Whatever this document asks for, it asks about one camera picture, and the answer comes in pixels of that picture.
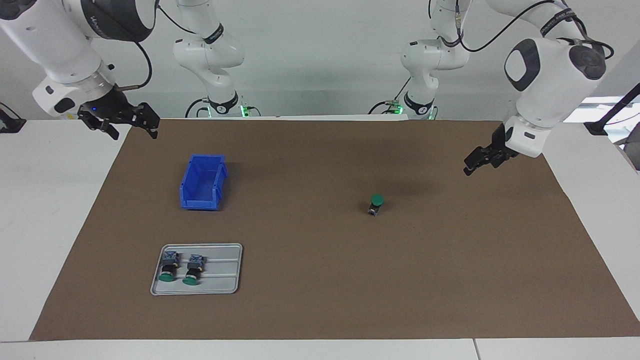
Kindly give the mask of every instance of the blue bin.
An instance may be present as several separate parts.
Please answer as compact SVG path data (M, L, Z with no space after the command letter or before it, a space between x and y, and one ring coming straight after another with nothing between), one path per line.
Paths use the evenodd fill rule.
M227 178L224 155L191 155L180 185L184 209L217 210Z

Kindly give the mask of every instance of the brown work surface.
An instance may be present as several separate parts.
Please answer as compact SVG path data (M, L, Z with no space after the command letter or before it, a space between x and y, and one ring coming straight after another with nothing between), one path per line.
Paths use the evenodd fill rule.
M464 175L496 127L165 120L157 140L133 129L31 339L640 335L544 157ZM221 211L180 208L193 153L227 157ZM163 245L234 242L235 294L150 294Z

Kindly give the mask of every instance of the green button cap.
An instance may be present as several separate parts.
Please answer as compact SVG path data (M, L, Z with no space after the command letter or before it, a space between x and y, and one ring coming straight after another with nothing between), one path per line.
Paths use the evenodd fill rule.
M198 280L196 280L194 277L185 277L182 282L184 282L187 285L197 285L198 284Z
M382 204L384 203L385 198L383 198L380 194L376 194L371 197L371 204L373 204L373 206L382 206Z
M173 276L171 276L171 274L160 274L160 276L158 277L158 280L164 281L164 282L172 282Z

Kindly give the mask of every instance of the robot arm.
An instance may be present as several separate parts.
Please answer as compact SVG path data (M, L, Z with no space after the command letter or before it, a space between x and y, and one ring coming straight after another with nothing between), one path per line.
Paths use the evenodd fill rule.
M496 11L517 16L536 3L530 0L487 0ZM517 114L493 135L491 145L477 147L465 159L465 173L492 164L497 168L522 153L537 157L559 122L600 84L606 71L602 43L590 39L584 25L564 1L531 8L522 16L543 38L528 38L510 52L504 72L521 93Z
M239 41L225 32L214 12L211 0L176 0L192 37L178 39L173 55L180 66L194 73L207 90L209 104L221 115L239 115L233 111L238 94L231 76L224 69L244 62Z
M542 38L528 38L509 54L504 71L521 92L517 114L508 118L492 144L478 147L465 160L470 175L491 163L500 166L519 153L537 157L551 129L564 120L598 86L606 71L602 43L590 39L582 21L564 0L486 0L496 12L523 19ZM438 80L434 70L458 69L467 63L464 20L472 0L437 0L431 24L435 40L409 43L402 63L412 76L404 102L416 114L430 109Z
M410 42L402 51L402 64L412 77L404 103L418 115L425 115L433 105L438 90L438 79L432 76L433 71L459 69L469 60L469 52L457 43L456 22L462 27L471 2L437 0L431 25L438 38ZM447 47L444 42L455 45Z
M111 125L130 124L157 136L159 117L146 104L132 106L117 88L110 70L93 50L92 37L141 41L155 21L153 0L18 0L0 2L0 27L47 74L33 91L36 102L50 115L78 109L80 119L92 130L118 138ZM151 18L141 16L151 4ZM128 17L115 22L119 17Z

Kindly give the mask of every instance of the plastic tray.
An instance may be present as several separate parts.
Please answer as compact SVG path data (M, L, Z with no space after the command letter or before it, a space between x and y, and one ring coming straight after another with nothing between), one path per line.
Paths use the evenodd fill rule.
M191 155L180 184L181 206L191 210L217 210L226 178L224 155Z
M158 280L161 273L160 259L165 251L180 253L180 267L176 269L175 280L164 282ZM191 254L205 258L204 271L200 275L198 285L187 285L182 282L187 273L187 262ZM153 295L196 295L196 294L231 294L238 289L240 279L240 263L242 245L238 243L211 243L190 245L165 245L160 251L156 263L154 279L151 283Z

